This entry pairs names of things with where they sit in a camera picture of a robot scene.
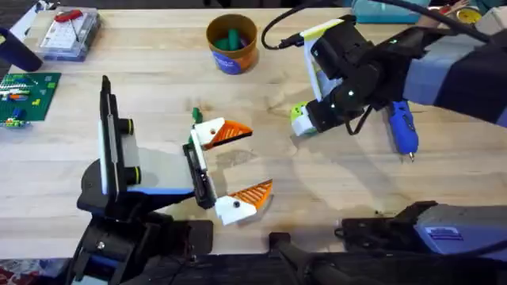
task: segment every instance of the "cable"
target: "cable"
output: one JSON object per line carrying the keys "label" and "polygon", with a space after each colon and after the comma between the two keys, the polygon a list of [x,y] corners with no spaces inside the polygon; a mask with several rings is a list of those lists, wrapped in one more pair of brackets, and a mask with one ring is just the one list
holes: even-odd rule
{"label": "cable", "polygon": [[183,270],[183,268],[185,268],[186,266],[186,262],[183,262],[180,264],[180,267],[176,270],[176,272],[173,274],[173,277],[171,278],[171,280],[169,281],[169,283],[167,285],[172,285],[174,280],[176,279],[176,277],[178,276],[178,274],[181,273],[181,270]]}
{"label": "cable", "polygon": [[363,127],[364,121],[366,121],[366,118],[368,118],[368,115],[370,115],[372,109],[373,107],[369,105],[368,108],[366,109],[366,112],[364,112],[362,117],[359,119],[359,122],[357,123],[355,130],[352,130],[352,128],[350,127],[350,118],[347,115],[344,116],[345,126],[347,127],[347,132],[349,133],[349,135],[359,134],[361,128]]}
{"label": "cable", "polygon": [[289,11],[286,11],[286,12],[283,12],[280,16],[274,18],[272,21],[269,22],[268,25],[265,26],[264,30],[262,30],[262,34],[261,34],[261,42],[262,42],[262,45],[264,46],[264,48],[266,49],[269,49],[269,50],[272,50],[272,51],[275,51],[275,50],[279,50],[279,49],[282,49],[282,48],[288,48],[290,46],[292,46],[293,44],[289,44],[289,39],[291,37],[293,37],[294,40],[296,40],[296,38],[300,37],[300,35],[298,33],[288,37],[287,39],[285,40],[282,40],[281,43],[277,46],[270,46],[266,43],[266,33],[268,33],[268,31],[276,24],[278,23],[279,21],[282,21],[283,19],[285,19],[286,17],[289,17],[291,16],[292,14],[294,13],[298,13],[300,10],[303,10],[303,9],[306,9],[306,8],[311,8],[317,4],[327,4],[328,2],[332,2],[330,0],[314,0],[314,1],[310,1],[310,2],[305,2],[299,6],[296,6],[292,9],[290,9]]}
{"label": "cable", "polygon": [[[421,15],[425,15],[426,17],[430,17],[435,21],[439,21],[441,23],[446,24],[451,30],[454,30],[455,32],[466,34],[466,35],[468,35],[476,40],[479,40],[483,43],[489,43],[491,41],[491,37],[486,35],[485,33],[475,30],[471,26],[462,24],[456,20],[451,19],[450,17],[446,17],[436,11],[426,9],[425,7],[419,6],[417,4],[405,2],[403,0],[370,0],[370,1],[402,7],[407,10],[419,13]],[[300,10],[315,7],[318,4],[319,5],[329,5],[329,4],[332,4],[333,2],[334,2],[334,0],[316,0],[316,1],[312,1],[312,2],[306,2],[306,3],[303,3],[302,5],[299,5],[299,6],[296,6],[292,9],[290,9],[289,11],[282,13],[280,16],[278,16],[278,17],[274,18],[272,21],[270,21],[269,24],[267,24],[265,26],[264,30],[262,30],[262,34],[261,34],[262,45],[264,46],[264,48],[266,48],[268,50],[279,50],[279,49],[291,47],[293,45],[301,46],[303,44],[304,39],[298,33],[288,37],[287,39],[281,40],[280,44],[278,44],[277,46],[268,45],[265,41],[265,37],[266,37],[266,34],[268,33],[268,31],[275,24],[282,21],[286,17],[289,17],[292,14],[299,12]]]}

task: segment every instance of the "black mount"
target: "black mount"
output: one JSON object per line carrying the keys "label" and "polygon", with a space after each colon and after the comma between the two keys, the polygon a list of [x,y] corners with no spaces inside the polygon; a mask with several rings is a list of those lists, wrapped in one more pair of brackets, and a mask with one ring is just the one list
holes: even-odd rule
{"label": "black mount", "polygon": [[343,240],[348,252],[431,253],[417,235],[414,225],[420,214],[436,205],[435,201],[416,202],[394,218],[345,218],[334,234]]}
{"label": "black mount", "polygon": [[183,154],[189,163],[190,175],[192,175],[192,182],[197,205],[203,209],[209,209],[215,206],[215,191],[212,188],[211,181],[208,175],[203,172],[199,167],[199,162],[196,158],[196,153],[193,144],[188,143],[183,145]]}
{"label": "black mount", "polygon": [[93,276],[119,284],[140,274],[151,257],[187,257],[211,252],[211,221],[174,221],[170,215],[153,212],[193,195],[122,193],[120,203],[109,205],[116,212],[129,213],[129,222],[119,222],[104,216],[109,198],[101,192],[98,160],[85,171],[81,185],[78,208],[91,212],[93,217],[71,264],[71,273],[77,281],[83,276]]}

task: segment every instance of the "circuit board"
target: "circuit board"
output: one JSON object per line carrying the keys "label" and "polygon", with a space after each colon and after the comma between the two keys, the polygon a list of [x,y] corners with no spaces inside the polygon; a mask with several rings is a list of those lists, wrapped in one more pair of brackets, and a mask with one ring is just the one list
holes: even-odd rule
{"label": "circuit board", "polygon": [[[0,121],[4,122],[10,118],[15,108],[24,110],[25,115],[20,120],[44,120],[61,75],[60,73],[7,74],[0,83]],[[6,92],[23,95],[8,97],[10,95],[6,95]]]}

